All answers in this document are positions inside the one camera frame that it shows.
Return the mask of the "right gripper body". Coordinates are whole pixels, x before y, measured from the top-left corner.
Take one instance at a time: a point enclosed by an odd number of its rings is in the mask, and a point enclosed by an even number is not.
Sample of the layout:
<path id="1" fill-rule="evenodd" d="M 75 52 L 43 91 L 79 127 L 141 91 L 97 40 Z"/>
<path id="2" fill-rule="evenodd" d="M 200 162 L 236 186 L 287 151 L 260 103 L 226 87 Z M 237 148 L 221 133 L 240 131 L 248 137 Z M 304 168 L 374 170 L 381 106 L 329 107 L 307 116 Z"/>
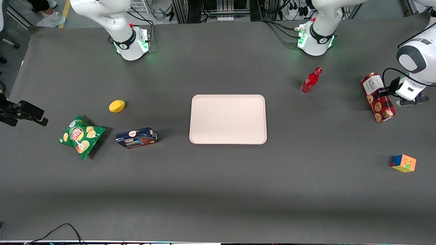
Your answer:
<path id="1" fill-rule="evenodd" d="M 0 121 L 11 127 L 15 127 L 22 113 L 20 112 L 21 103 L 1 102 L 0 103 Z"/>

